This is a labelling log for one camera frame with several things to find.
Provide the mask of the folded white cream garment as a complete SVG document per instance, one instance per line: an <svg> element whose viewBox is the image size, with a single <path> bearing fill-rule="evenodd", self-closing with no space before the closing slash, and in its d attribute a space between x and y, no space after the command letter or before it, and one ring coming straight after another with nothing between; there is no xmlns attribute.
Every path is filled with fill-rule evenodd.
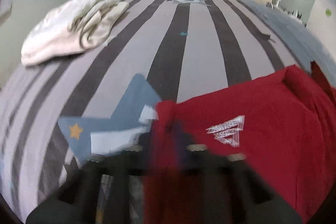
<svg viewBox="0 0 336 224"><path fill-rule="evenodd" d="M119 0L69 0L50 10L30 31L21 63L31 67L100 46L128 8L128 2Z"/></svg>

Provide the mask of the red garment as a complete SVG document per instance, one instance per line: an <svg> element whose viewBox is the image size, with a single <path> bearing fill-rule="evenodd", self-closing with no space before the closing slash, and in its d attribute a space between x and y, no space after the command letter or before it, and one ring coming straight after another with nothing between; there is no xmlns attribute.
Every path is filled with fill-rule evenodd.
<svg viewBox="0 0 336 224"><path fill-rule="evenodd" d="M145 223L202 223L182 174L181 133L245 161L308 223L335 185L335 88L317 63L182 103L157 104L144 178Z"/></svg>

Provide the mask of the white headboard green apples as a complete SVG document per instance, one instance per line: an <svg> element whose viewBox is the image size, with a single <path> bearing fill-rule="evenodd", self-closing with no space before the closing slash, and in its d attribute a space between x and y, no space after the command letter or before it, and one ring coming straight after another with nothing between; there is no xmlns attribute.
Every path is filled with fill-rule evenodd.
<svg viewBox="0 0 336 224"><path fill-rule="evenodd" d="M315 0L306 27L321 42L335 38L335 1Z"/></svg>

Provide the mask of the striped grey blue bedsheet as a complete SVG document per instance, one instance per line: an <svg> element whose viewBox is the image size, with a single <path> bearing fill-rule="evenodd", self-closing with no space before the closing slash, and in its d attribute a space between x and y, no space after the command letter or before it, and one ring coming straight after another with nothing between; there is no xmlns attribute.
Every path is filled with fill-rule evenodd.
<svg viewBox="0 0 336 224"><path fill-rule="evenodd" d="M1 195L25 221L91 155L91 133L139 127L145 105L183 102L316 61L331 51L250 0L124 0L103 45L11 75L1 91Z"/></svg>

